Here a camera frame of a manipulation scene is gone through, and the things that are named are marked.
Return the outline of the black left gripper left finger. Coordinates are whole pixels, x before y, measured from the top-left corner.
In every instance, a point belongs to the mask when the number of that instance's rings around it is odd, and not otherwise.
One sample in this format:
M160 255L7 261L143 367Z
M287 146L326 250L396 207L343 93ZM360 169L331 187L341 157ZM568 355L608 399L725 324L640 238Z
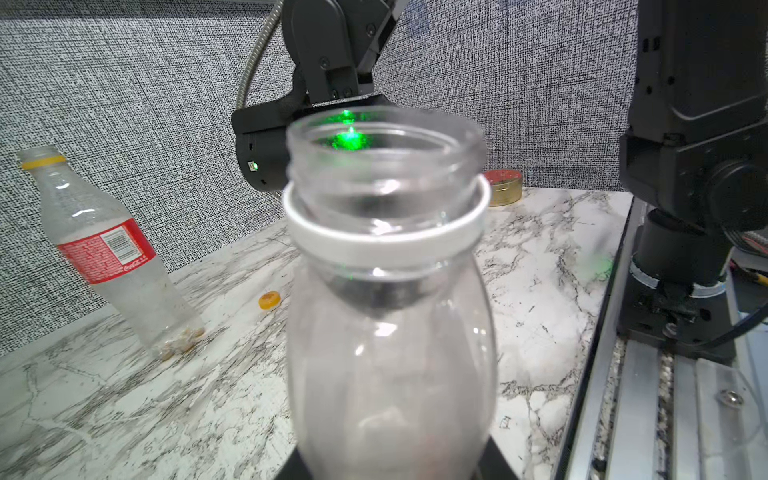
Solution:
M300 452L295 448L278 473L275 480L312 480L312 474L304 463Z

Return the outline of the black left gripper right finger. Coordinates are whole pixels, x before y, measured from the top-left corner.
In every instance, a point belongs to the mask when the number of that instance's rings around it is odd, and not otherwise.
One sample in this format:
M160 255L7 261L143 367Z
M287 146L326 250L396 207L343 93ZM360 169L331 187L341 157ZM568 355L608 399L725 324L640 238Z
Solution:
M519 480L492 437L488 439L479 460L479 478L481 480Z

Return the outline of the clear bottle purple label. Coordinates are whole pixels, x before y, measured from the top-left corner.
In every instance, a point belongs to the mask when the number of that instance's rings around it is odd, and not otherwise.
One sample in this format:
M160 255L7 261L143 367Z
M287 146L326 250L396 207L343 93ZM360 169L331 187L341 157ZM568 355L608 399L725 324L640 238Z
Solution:
M474 255L491 189L478 125L358 107L287 131L301 259L287 317L297 451L315 479L467 479L497 398Z

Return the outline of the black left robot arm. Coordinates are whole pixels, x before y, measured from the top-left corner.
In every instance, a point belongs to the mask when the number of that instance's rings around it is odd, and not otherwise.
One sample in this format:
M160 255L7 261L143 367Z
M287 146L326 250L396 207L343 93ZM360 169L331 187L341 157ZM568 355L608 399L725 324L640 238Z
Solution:
M491 199L472 122L398 109L372 70L401 1L281 1L276 103L297 448L282 479L510 479L490 437L490 304L471 254ZM642 1L619 176L633 195L555 467L559 479L763 479L766 434L728 263L767 224L767 5ZM593 448L618 340L607 459Z

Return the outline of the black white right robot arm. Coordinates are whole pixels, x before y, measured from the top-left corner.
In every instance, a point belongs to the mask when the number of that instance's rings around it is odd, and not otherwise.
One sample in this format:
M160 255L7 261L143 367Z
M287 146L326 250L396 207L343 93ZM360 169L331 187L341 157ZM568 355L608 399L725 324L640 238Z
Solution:
M231 125L236 159L246 182L277 192L288 182L286 130L294 121L332 108L386 105L374 91L373 69L407 4L404 1L278 1L246 62ZM250 87L275 30L294 63L291 90L247 103Z

